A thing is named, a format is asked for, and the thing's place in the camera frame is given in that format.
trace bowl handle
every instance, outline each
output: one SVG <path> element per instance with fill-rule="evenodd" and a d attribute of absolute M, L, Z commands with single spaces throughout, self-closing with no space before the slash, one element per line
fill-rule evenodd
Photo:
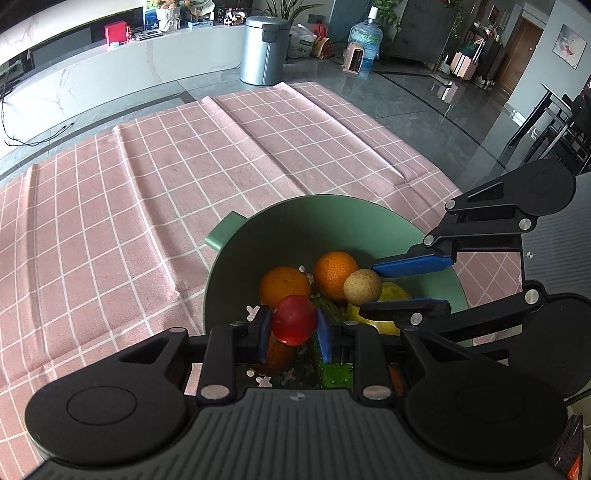
<path fill-rule="evenodd" d="M 246 223 L 248 219 L 240 213 L 230 212 L 213 228 L 209 235 L 205 237 L 205 243 L 219 252 L 224 245 L 228 243 L 238 229 Z"/>

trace potted plant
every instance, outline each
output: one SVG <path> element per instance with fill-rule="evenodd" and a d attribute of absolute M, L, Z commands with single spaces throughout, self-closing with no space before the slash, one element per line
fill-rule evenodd
<path fill-rule="evenodd" d="M 394 37 L 400 29 L 400 17 L 394 12 L 401 0 L 375 0 L 374 5 L 378 7 L 378 25 L 384 32 L 382 44 L 379 47 L 380 57 L 382 60 L 388 58 L 388 47 L 394 41 Z"/>
<path fill-rule="evenodd" d="M 310 8 L 322 7 L 322 4 L 305 4 L 304 0 L 265 0 L 267 10 L 264 14 L 271 17 L 284 18 L 291 23 L 296 17 Z"/>
<path fill-rule="evenodd" d="M 462 9 L 462 0 L 447 0 L 447 3 L 456 11 L 457 17 L 455 22 L 453 23 L 451 38 L 460 38 L 459 27 L 464 22 L 464 17 L 460 13 Z"/>

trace black chair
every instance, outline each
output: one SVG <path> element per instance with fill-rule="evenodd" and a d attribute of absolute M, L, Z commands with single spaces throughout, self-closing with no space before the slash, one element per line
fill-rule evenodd
<path fill-rule="evenodd" d="M 528 150 L 524 163 L 531 161 L 548 140 L 550 147 L 537 158 L 546 157 L 552 151 L 573 175 L 583 173 L 588 168 L 591 160 L 591 98 L 588 95 L 578 96 L 569 106 L 572 116 L 566 119 L 553 115 L 548 127 Z"/>
<path fill-rule="evenodd" d="M 571 107 L 572 110 L 572 106 L 573 106 L 573 100 L 571 99 L 571 97 L 569 97 L 566 93 L 562 96 L 562 101 L 564 103 L 566 103 L 569 107 Z"/>

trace framed picture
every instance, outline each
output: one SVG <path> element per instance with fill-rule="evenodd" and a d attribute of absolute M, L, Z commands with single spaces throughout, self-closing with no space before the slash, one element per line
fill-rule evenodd
<path fill-rule="evenodd" d="M 579 37 L 569 27 L 563 25 L 552 51 L 572 68 L 576 69 L 586 46 L 587 42 L 585 40 Z"/>

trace water bottle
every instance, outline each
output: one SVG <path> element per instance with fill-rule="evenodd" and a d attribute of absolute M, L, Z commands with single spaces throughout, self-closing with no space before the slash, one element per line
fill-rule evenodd
<path fill-rule="evenodd" d="M 368 19 L 353 25 L 349 33 L 349 43 L 359 43 L 364 49 L 363 61 L 359 70 L 360 75 L 363 73 L 367 75 L 374 64 L 374 59 L 378 58 L 379 45 L 382 43 L 384 33 L 375 21 L 377 17 L 378 7 L 372 7 L 369 10 Z"/>

